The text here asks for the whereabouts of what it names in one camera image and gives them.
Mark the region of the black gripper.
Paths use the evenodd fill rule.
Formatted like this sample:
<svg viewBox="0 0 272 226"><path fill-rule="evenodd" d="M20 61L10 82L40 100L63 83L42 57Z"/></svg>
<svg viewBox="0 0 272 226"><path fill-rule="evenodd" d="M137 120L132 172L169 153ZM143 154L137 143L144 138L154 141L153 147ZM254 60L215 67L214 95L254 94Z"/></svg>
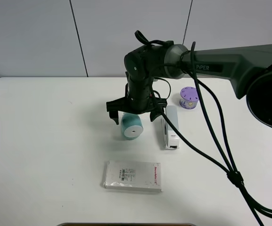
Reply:
<svg viewBox="0 0 272 226"><path fill-rule="evenodd" d="M150 121L153 122L157 117L161 116L161 110L155 108L155 103L151 96L150 87L152 86L152 79L144 78L137 81L130 75L126 75L126 77L127 84L125 85L124 97L106 102L110 119L114 120L116 125L118 125L118 111L132 114L150 112Z"/></svg>

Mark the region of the dark green robot arm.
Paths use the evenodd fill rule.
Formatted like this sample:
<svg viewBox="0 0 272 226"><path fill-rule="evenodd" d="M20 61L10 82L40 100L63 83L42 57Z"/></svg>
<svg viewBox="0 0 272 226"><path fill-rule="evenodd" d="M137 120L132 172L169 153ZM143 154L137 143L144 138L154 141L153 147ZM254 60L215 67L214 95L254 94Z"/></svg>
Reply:
<svg viewBox="0 0 272 226"><path fill-rule="evenodd" d="M199 73L230 81L236 98L246 98L255 118L272 128L272 44L190 51L181 44L141 46L124 57L127 84L124 97L106 103L109 117L119 112L150 113L151 120L165 107L165 99L153 101L154 78L180 79Z"/></svg>

